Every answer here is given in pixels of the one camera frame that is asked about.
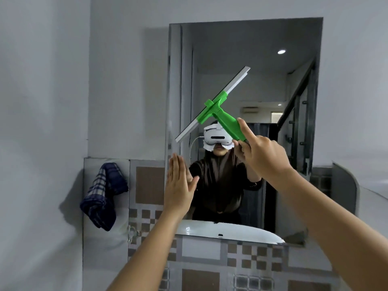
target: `green squeegee handle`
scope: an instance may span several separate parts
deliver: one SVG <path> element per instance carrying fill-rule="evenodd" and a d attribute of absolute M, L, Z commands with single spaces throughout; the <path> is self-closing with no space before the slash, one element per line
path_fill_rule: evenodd
<path fill-rule="evenodd" d="M 214 100 L 207 100 L 205 102 L 206 108 L 199 114 L 197 121 L 203 124 L 209 117 L 214 117 L 226 132 L 236 141 L 245 141 L 246 137 L 241 132 L 239 122 L 231 115 L 222 110 L 220 104 L 222 104 L 228 94 L 222 91 L 217 95 Z"/>

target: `towel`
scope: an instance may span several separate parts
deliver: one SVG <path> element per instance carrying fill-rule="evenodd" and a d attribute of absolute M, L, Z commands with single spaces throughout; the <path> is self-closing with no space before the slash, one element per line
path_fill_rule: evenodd
<path fill-rule="evenodd" d="M 116 221 L 113 196 L 124 192 L 128 192 L 128 184 L 117 164 L 104 163 L 80 208 L 97 228 L 109 231 Z"/>

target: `air conditioner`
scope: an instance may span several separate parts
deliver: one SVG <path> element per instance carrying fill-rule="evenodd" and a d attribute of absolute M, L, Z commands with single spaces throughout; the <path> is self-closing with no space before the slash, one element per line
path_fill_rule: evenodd
<path fill-rule="evenodd" d="M 242 113 L 258 113 L 259 107 L 243 107 L 241 109 Z"/>

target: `squeegee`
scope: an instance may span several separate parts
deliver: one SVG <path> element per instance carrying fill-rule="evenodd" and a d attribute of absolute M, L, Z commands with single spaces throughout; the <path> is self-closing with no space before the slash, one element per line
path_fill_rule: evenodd
<path fill-rule="evenodd" d="M 182 139 L 190 134 L 199 124 L 203 124 L 209 117 L 214 117 L 226 132 L 236 141 L 245 141 L 246 138 L 241 132 L 240 124 L 231 115 L 222 110 L 220 105 L 225 102 L 228 94 L 245 78 L 251 68 L 245 66 L 227 85 L 226 87 L 213 99 L 205 102 L 205 108 L 201 113 L 175 138 L 179 143 Z"/>

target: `white sink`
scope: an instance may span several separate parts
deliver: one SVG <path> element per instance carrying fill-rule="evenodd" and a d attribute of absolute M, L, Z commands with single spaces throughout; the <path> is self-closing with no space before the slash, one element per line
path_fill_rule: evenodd
<path fill-rule="evenodd" d="M 211 221 L 200 220 L 182 220 L 177 234 L 265 244 L 285 243 L 282 238 L 266 230 L 243 225 L 215 224 Z"/>

